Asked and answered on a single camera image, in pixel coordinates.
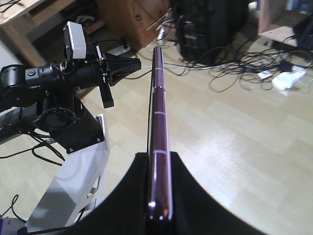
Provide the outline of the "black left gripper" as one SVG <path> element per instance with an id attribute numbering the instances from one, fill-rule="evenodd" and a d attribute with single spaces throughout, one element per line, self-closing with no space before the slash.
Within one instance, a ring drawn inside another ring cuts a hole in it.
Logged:
<path id="1" fill-rule="evenodd" d="M 100 51 L 97 41 L 88 45 L 89 51 L 84 59 L 71 61 L 72 70 L 65 75 L 66 82 L 72 87 L 82 89 L 98 87 L 104 108 L 114 106 L 110 86 L 141 69 L 138 58 L 116 56 Z"/>

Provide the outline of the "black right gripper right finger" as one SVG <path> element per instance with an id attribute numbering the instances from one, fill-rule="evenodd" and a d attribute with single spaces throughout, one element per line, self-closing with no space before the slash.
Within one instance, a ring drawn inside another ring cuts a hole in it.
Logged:
<path id="1" fill-rule="evenodd" d="M 209 195 L 171 152 L 174 235 L 263 235 Z"/>

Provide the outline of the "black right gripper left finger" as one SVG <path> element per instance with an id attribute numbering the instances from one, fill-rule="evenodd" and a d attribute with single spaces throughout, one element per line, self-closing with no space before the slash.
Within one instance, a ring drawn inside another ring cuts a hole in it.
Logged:
<path id="1" fill-rule="evenodd" d="M 62 235 L 144 235 L 148 154 L 136 153 L 125 176 L 109 196 Z"/>

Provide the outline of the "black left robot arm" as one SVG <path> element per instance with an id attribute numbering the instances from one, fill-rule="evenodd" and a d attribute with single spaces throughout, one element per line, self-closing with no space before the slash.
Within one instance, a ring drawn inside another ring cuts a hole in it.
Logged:
<path id="1" fill-rule="evenodd" d="M 114 105 L 110 87 L 141 69 L 137 58 L 90 51 L 69 63 L 26 69 L 21 65 L 0 72 L 0 140 L 25 134 L 37 147 L 53 139 L 67 152 L 59 171 L 28 219 L 0 217 L 3 235 L 142 235 L 145 232 L 144 178 L 146 157 L 131 168 L 107 199 L 102 199 L 110 155 L 107 121 L 93 116 L 76 96 L 77 89 L 98 87 L 104 107 Z"/>

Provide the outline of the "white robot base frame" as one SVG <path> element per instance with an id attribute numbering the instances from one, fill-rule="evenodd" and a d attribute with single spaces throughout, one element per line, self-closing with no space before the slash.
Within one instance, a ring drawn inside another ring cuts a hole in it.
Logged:
<path id="1" fill-rule="evenodd" d="M 80 212 L 92 211 L 101 204 L 110 145 L 106 118 L 103 114 L 96 118 L 104 139 L 68 154 L 27 220 L 0 220 L 2 235 L 55 235 L 74 225 Z"/>

